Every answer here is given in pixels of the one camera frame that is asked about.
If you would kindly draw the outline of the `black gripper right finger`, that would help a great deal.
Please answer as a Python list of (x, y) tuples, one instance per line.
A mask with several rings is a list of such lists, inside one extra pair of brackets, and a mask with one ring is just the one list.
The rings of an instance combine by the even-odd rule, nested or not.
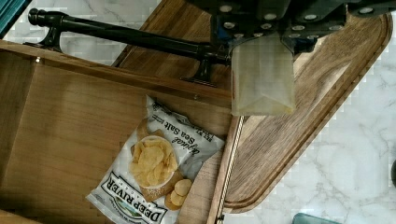
[(312, 52), (320, 37), (346, 26), (348, 15), (370, 18), (394, 10), (395, 0), (291, 0), (280, 41), (293, 55)]

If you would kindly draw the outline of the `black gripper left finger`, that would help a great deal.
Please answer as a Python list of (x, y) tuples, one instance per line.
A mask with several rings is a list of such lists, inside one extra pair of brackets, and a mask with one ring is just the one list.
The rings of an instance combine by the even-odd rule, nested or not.
[(283, 40), (290, 0), (213, 0), (210, 42), (229, 51), (289, 51)]

